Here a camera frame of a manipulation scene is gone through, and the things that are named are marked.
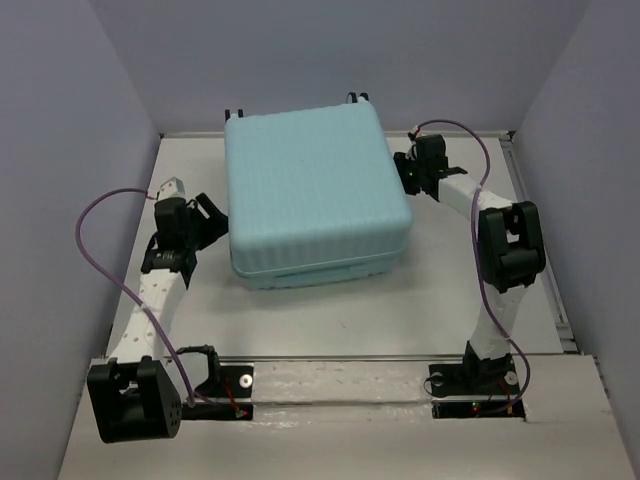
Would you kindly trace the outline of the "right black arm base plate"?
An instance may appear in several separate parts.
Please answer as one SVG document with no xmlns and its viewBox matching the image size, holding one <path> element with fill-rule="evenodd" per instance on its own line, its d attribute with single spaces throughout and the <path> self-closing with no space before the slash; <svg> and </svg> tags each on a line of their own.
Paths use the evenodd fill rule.
<svg viewBox="0 0 640 480">
<path fill-rule="evenodd" d="M 423 389 L 431 399 L 434 419 L 526 419 L 523 401 L 515 401 L 520 385 L 513 366 L 497 380 L 480 386 L 471 386 L 462 374 L 461 364 L 429 366 Z"/>
</svg>

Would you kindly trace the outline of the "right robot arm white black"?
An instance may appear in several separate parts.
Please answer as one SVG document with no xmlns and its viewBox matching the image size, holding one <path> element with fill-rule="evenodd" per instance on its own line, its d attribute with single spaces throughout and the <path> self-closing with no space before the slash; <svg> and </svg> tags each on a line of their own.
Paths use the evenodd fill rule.
<svg viewBox="0 0 640 480">
<path fill-rule="evenodd" d="M 485 189 L 461 167 L 450 165 L 440 135 L 412 132 L 409 151 L 394 162 L 405 192 L 425 194 L 466 218 L 478 277 L 481 307 L 461 362 L 435 364 L 427 390 L 436 398 L 489 395 L 502 388 L 518 394 L 512 338 L 527 289 L 546 267 L 539 212 L 530 201 L 516 202 Z"/>
</svg>

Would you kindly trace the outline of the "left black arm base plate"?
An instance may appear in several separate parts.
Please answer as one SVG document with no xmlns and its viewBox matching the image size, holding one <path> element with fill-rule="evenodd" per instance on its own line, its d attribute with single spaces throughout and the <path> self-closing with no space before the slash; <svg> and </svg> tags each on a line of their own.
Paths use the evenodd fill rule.
<svg viewBox="0 0 640 480">
<path fill-rule="evenodd" d="M 195 387 L 196 404 L 183 404 L 182 419 L 186 421 L 251 421 L 254 365 L 226 363 L 221 366 L 220 380 L 207 378 Z"/>
</svg>

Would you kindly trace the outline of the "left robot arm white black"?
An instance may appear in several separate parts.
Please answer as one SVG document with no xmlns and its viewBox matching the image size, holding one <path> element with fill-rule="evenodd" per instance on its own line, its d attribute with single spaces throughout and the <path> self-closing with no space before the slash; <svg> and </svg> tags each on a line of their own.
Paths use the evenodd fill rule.
<svg viewBox="0 0 640 480">
<path fill-rule="evenodd" d="M 106 444 L 173 438 L 196 392 L 209 395 L 221 370 L 206 360 L 188 371 L 168 333 L 197 266 L 197 254 L 228 232 L 228 218 L 205 194 L 189 200 L 176 178 L 152 197 L 155 231 L 144 251 L 139 288 L 120 288 L 134 303 L 108 359 L 90 367 L 87 389 Z"/>
</svg>

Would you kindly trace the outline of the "light blue hardshell suitcase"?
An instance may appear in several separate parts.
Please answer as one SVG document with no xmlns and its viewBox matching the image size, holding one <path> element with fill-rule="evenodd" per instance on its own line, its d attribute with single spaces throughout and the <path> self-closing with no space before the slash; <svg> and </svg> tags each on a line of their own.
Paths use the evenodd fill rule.
<svg viewBox="0 0 640 480">
<path fill-rule="evenodd" d="M 367 94 L 224 130 L 231 267 L 252 290 L 392 271 L 413 213 Z"/>
</svg>

